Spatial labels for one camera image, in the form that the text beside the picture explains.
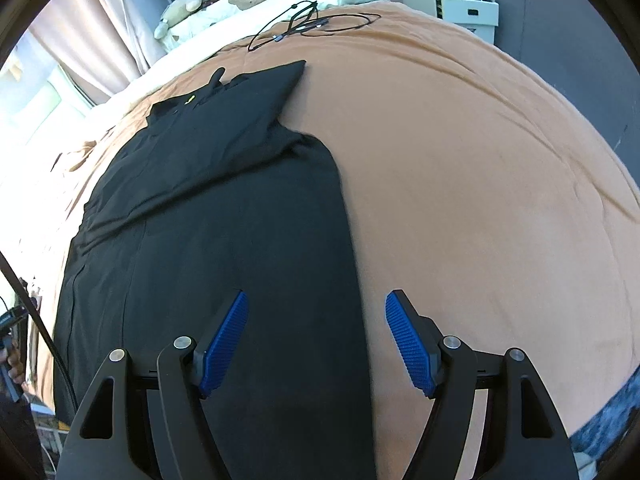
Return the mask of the person left hand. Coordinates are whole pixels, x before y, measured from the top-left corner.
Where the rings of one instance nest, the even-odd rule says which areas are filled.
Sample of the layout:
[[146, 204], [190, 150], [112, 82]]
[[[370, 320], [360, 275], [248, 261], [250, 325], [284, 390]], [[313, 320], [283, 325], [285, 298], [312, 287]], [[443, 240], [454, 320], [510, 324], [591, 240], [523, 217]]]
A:
[[25, 367], [21, 361], [20, 352], [14, 344], [0, 351], [0, 363], [9, 367], [9, 376], [14, 384], [23, 385], [25, 380]]

